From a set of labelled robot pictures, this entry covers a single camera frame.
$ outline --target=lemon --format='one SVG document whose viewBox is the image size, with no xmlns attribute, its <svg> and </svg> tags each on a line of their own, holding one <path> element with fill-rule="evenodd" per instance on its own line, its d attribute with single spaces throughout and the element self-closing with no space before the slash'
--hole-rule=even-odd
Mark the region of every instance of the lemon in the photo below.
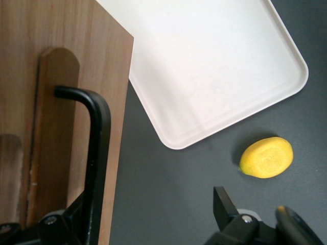
<svg viewBox="0 0 327 245">
<path fill-rule="evenodd" d="M 271 137 L 250 145 L 243 153 L 240 170 L 257 178 L 271 178 L 284 172 L 293 161 L 291 144 L 280 137 Z"/>
</svg>

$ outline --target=wooden panel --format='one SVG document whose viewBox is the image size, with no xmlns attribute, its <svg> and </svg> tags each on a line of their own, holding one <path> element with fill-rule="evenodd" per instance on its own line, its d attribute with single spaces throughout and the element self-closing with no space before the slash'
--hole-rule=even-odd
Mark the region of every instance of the wooden panel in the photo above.
<svg viewBox="0 0 327 245">
<path fill-rule="evenodd" d="M 14 134 L 24 153 L 20 220 L 27 219 L 34 99 L 39 55 L 49 47 L 72 51 L 80 63 L 79 87 L 108 102 L 112 131 L 100 244 L 108 244 L 133 38 L 94 0 L 0 2 L 0 134 Z M 82 191 L 89 122 L 76 106 L 68 204 Z M 0 200 L 0 208 L 8 205 Z M 28 224 L 35 222 L 29 215 Z"/>
</svg>

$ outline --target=black handle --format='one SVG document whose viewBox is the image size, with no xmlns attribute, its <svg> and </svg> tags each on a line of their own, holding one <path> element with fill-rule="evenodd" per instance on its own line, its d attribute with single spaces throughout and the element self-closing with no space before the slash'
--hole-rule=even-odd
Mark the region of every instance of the black handle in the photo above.
<svg viewBox="0 0 327 245">
<path fill-rule="evenodd" d="M 89 90 L 56 86 L 55 96 L 79 101 L 89 111 L 91 126 L 79 238 L 86 245 L 98 244 L 111 128 L 110 110 L 99 94 Z"/>
</svg>

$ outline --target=metal screw head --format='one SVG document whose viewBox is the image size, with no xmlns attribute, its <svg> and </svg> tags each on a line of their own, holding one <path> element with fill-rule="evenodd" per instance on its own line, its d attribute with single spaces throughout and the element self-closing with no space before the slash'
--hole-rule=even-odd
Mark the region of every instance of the metal screw head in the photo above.
<svg viewBox="0 0 327 245">
<path fill-rule="evenodd" d="M 252 218 L 249 215 L 242 216 L 242 219 L 244 220 L 245 223 L 253 222 Z"/>
<path fill-rule="evenodd" d="M 46 225 L 51 225 L 51 224 L 53 224 L 54 222 L 56 222 L 57 221 L 57 217 L 56 216 L 49 216 L 49 217 L 47 217 L 45 220 L 44 220 L 44 223 L 46 224 Z"/>
<path fill-rule="evenodd" d="M 0 228 L 0 234 L 5 234 L 7 232 L 9 232 L 11 230 L 11 226 L 10 225 L 3 225 Z"/>
</svg>

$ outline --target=dark gray table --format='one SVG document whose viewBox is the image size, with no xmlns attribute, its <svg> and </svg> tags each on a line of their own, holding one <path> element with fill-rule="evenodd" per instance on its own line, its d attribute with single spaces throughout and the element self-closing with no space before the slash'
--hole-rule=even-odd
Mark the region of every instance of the dark gray table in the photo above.
<svg viewBox="0 0 327 245">
<path fill-rule="evenodd" d="M 214 186 L 270 226 L 277 206 L 291 207 L 327 243 L 327 1 L 273 3 L 308 64 L 305 88 L 176 151 L 160 142 L 129 86 L 110 244 L 204 244 L 218 230 Z M 289 169 L 264 180 L 240 173 L 242 151 L 269 136 L 291 142 Z"/>
</svg>

